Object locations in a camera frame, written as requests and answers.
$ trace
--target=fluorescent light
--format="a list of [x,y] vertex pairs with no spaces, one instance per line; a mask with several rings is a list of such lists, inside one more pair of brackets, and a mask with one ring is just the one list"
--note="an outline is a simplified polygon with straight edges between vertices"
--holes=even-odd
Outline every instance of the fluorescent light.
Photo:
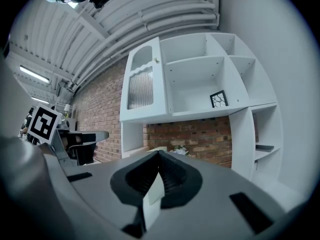
[[70,5],[74,9],[78,4],[76,2],[68,2],[68,5]]
[[34,72],[32,72],[31,70],[25,68],[24,66],[20,66],[20,70],[21,70],[22,72],[24,72],[24,73],[27,73],[28,75],[30,75],[30,76],[32,76],[32,77],[34,77],[34,78],[37,78],[37,79],[39,79],[39,80],[41,80],[41,81],[44,81],[44,82],[46,82],[47,84],[49,84],[49,79],[48,79],[48,78],[43,77],[43,76],[41,76],[41,75],[39,75],[39,74],[37,74],[37,73],[34,73]]
[[31,97],[31,98],[34,99],[34,100],[37,101],[37,102],[43,102],[43,103],[45,103],[45,104],[49,104],[48,101],[45,101],[45,100],[42,100],[42,99],[38,99],[38,98],[35,98],[35,97]]

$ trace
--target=black frame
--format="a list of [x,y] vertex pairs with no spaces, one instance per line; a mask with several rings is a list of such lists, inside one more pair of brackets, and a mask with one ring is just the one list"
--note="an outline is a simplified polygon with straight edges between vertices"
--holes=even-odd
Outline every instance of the black frame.
[[224,91],[224,90],[221,90],[221,91],[218,91],[218,92],[210,95],[210,101],[211,101],[212,107],[213,107],[213,108],[218,108],[217,106],[215,106],[215,104],[214,104],[214,102],[213,102],[213,100],[212,100],[212,97],[213,97],[213,96],[217,96],[217,95],[219,95],[219,94],[222,94],[222,95],[223,95],[225,106],[226,106],[226,107],[229,106],[228,101],[227,101],[227,97],[226,97],[226,94],[225,94],[225,91]]

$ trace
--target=white pipe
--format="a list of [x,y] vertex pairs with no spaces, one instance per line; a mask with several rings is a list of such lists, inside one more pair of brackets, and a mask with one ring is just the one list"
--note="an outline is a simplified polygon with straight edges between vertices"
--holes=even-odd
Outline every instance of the white pipe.
[[[133,33],[127,35],[125,38],[121,39],[119,42],[117,42],[115,45],[111,46],[106,52],[102,54],[103,57],[107,57],[110,55],[113,51],[116,49],[120,48],[122,45],[125,45],[130,42],[130,40],[147,33],[148,31],[164,27],[170,24],[174,23],[180,23],[184,21],[197,21],[197,20],[214,20],[216,18],[215,14],[190,14],[190,15],[182,15],[182,16],[176,16],[176,17],[171,17],[169,19],[161,20],[156,23],[152,23],[150,25],[147,25],[146,27],[140,28]],[[80,85],[82,80],[86,77],[86,75],[94,68],[93,65],[90,65],[86,71],[81,75],[81,77],[78,79],[76,82],[76,85],[72,87],[72,90],[75,90],[77,85]]]
[[[176,5],[173,7],[168,7],[165,9],[160,10],[161,15],[171,14],[177,11],[187,11],[187,10],[194,10],[194,9],[215,9],[216,6],[213,3],[193,3],[193,4],[182,4]],[[152,21],[159,16],[159,11],[153,11],[146,15],[142,16],[143,21],[148,22]]]
[[[98,67],[96,67],[94,70],[92,70],[86,77],[83,78],[83,80],[75,85],[74,87],[75,88],[72,88],[74,91],[76,91],[83,83],[84,81],[86,81],[90,76],[92,76],[97,70],[99,70],[102,65],[104,65],[106,62],[110,61],[111,59],[113,59],[114,57],[116,57],[117,55],[121,54],[123,51],[125,50],[128,50],[132,47],[135,47],[141,43],[144,43],[145,41],[147,40],[150,40],[152,38],[155,38],[155,37],[158,37],[160,35],[163,35],[163,34],[166,34],[166,33],[169,33],[169,32],[173,32],[173,31],[177,31],[177,30],[182,30],[182,29],[189,29],[189,28],[199,28],[199,27],[210,27],[210,26],[215,26],[216,24],[214,23],[201,23],[201,24],[190,24],[190,25],[184,25],[184,26],[176,26],[176,27],[173,27],[173,28],[170,28],[170,29],[166,29],[166,30],[163,30],[163,31],[160,31],[160,32],[157,32],[157,33],[154,33],[152,35],[148,35],[147,37],[144,37],[126,47],[124,47],[122,50],[118,51],[117,53],[113,54],[112,56],[110,56],[109,58],[107,58],[105,61],[103,61],[102,64],[100,64]],[[124,55],[122,55],[120,58],[117,58],[115,60],[115,62],[117,62],[118,60],[122,59],[123,57],[125,57],[127,54],[129,54],[130,51],[126,52]]]
[[[148,3],[148,8],[151,8],[151,7],[161,7],[162,8],[163,4],[172,4],[172,3],[180,3],[180,2],[184,2],[184,4],[186,4],[187,1],[190,4],[210,3],[210,2],[204,1],[204,0],[174,0],[174,1],[173,0],[152,0],[152,3]],[[143,11],[147,10],[148,8],[143,8],[140,11],[143,12]],[[121,18],[120,21],[108,22],[107,31],[112,30],[113,28],[116,28],[118,24],[123,22],[125,20],[125,18],[129,18],[129,17],[132,17],[133,15],[136,15],[137,14],[137,9],[132,9],[130,12],[125,13],[124,17],[120,16],[120,13],[122,13],[121,10],[115,10],[112,13],[106,15],[106,17],[101,19],[99,22],[100,23],[103,22],[106,18],[108,18],[112,14],[119,15],[119,18]]]
[[[176,5],[172,6],[166,9],[157,10],[155,12],[151,12],[143,16],[148,21],[154,21],[159,18],[163,18],[165,13],[173,13],[173,12],[180,12],[180,11],[186,11],[191,9],[214,9],[215,5],[213,3],[193,3],[193,4],[183,4],[183,5]],[[121,27],[117,31],[115,31],[112,35],[108,36],[92,53],[91,55],[83,62],[82,66],[80,66],[77,71],[75,72],[74,77],[72,78],[72,81],[69,82],[68,87],[70,88],[72,84],[75,82],[75,80],[78,78],[80,73],[84,70],[84,68],[92,61],[97,54],[99,54],[103,49],[105,49],[108,44],[122,35],[126,34],[132,29],[137,28],[138,26],[141,26],[142,19],[138,18],[133,20],[131,23]]]
[[[113,61],[108,65],[108,67],[112,66],[113,64],[115,64],[115,63],[118,62],[119,60],[121,60],[121,59],[123,59],[124,57],[128,56],[129,53],[130,53],[130,51],[122,54],[119,58],[113,60]],[[97,73],[94,77],[92,77],[88,82],[84,83],[83,86],[82,86],[82,84],[81,84],[81,85],[76,85],[76,88],[75,88],[74,92],[76,92],[76,90],[77,90],[80,86],[82,86],[82,88],[85,88],[85,87],[87,86],[87,84],[89,84],[89,83],[92,81],[92,79],[94,79],[94,78],[95,78],[97,75],[99,75],[102,71],[104,71],[104,69],[101,70],[100,72],[98,72],[98,73]],[[84,79],[84,80],[82,81],[82,83],[83,83],[84,81],[86,81],[90,76],[92,76],[92,74],[93,74],[93,71],[86,77],[86,79]]]

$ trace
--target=white card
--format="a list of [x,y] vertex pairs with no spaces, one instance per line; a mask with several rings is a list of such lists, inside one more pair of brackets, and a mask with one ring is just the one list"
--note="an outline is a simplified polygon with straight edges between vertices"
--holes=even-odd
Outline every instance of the white card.
[[164,182],[158,173],[149,191],[143,198],[145,229],[148,231],[160,215],[161,198],[165,196]]
[[51,145],[61,116],[61,113],[39,104],[32,114],[28,134]]

